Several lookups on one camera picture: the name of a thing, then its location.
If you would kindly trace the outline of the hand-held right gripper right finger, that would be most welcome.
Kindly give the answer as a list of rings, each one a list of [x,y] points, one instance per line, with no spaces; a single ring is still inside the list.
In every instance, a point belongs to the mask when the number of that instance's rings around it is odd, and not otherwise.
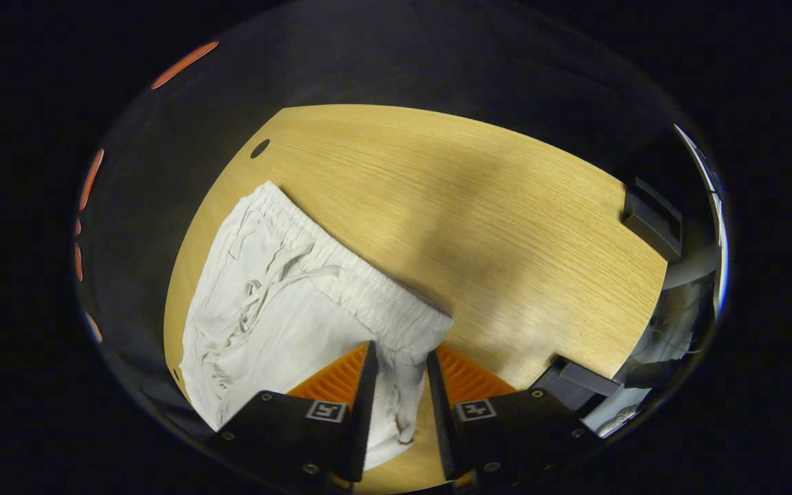
[[[607,397],[608,380],[571,360],[557,358],[523,389],[444,345],[427,371],[449,492],[534,485],[604,447],[584,414]]]

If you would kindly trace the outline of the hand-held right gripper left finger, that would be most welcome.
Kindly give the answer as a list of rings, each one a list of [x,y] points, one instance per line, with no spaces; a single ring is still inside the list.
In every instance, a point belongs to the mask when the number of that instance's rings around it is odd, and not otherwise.
[[[206,448],[279,493],[350,493],[364,476],[377,377],[376,344],[364,342],[289,392],[255,394]]]

